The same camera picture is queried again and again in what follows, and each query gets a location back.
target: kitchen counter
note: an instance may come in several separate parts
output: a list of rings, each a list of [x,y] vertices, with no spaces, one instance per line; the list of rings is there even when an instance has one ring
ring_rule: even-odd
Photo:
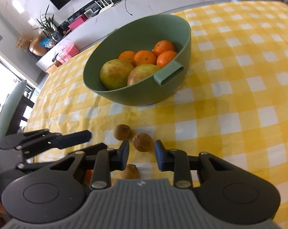
[[[45,54],[36,65],[46,71],[53,57],[68,42],[74,43],[79,50],[82,50],[113,30],[139,18],[224,1],[228,0],[123,0],[101,14],[89,18]]]

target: orange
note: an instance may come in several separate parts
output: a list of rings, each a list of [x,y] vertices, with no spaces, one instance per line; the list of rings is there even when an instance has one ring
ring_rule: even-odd
[[[133,57],[134,66],[139,66],[141,64],[156,64],[157,57],[153,52],[147,50],[138,51]]]
[[[125,61],[133,64],[134,55],[135,55],[134,51],[124,51],[119,55],[118,59],[125,60]]]
[[[157,58],[157,66],[163,68],[169,62],[171,62],[174,59],[174,57],[177,56],[177,54],[178,53],[176,53],[175,51],[166,51],[164,53],[161,53]]]
[[[168,40],[162,40],[162,41],[159,41],[157,44],[155,44],[154,54],[158,57],[163,52],[174,51],[174,50],[175,50],[175,46],[173,45],[172,42]]]

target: yellow checkered tablecloth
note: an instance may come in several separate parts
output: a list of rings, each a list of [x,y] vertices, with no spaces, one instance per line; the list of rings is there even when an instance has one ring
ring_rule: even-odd
[[[162,140],[167,149],[189,155],[209,151],[272,182],[281,194],[275,222],[288,228],[288,6],[244,1],[176,15],[191,25],[192,56],[175,94],[146,107],[95,94],[82,80],[93,46],[50,75],[26,128],[62,134],[88,129],[93,138],[73,149],[52,149],[36,160],[57,160],[99,142],[118,148],[112,129],[128,124]],[[143,179],[173,179],[172,173],[158,171],[153,153],[131,145],[128,161],[139,167]],[[195,171],[192,177],[197,180]]]

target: box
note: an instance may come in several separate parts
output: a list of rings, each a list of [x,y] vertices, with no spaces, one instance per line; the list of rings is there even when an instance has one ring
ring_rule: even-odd
[[[48,69],[47,69],[47,73],[51,73],[51,72],[53,72],[53,71],[55,71],[55,70],[57,70],[57,68],[59,67],[59,66],[61,66],[62,64],[59,62],[59,61],[56,61],[54,64],[52,64]]]
[[[70,25],[68,25],[68,27],[73,30],[75,28],[77,28],[79,25],[83,24],[88,18],[82,14],[80,16],[78,16]]]
[[[58,54],[57,57],[56,57],[56,60],[59,61],[61,64],[64,64],[65,60],[62,59],[61,57],[64,57],[64,56],[61,56],[61,55]]]
[[[64,59],[67,62],[69,59],[76,56],[78,53],[79,50],[77,49],[77,47],[74,44],[69,44],[62,49],[59,55],[62,59]]]

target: brown round fruit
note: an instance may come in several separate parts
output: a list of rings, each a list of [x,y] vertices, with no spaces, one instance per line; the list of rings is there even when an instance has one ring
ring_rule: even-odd
[[[140,179],[140,172],[134,164],[127,164],[126,168],[121,172],[122,179]]]
[[[157,57],[156,55],[147,50],[138,51],[133,57],[133,64],[134,66],[139,66],[141,64],[157,64]]]
[[[126,140],[129,139],[131,135],[131,129],[129,126],[124,125],[124,124],[119,124],[115,127],[113,130],[113,136],[117,140]]]
[[[132,144],[140,152],[147,152],[154,148],[154,140],[147,133],[143,132],[133,137]]]
[[[175,46],[172,42],[168,40],[161,40],[157,42],[157,44],[154,47],[154,54],[158,57],[161,53],[166,51],[174,51]]]

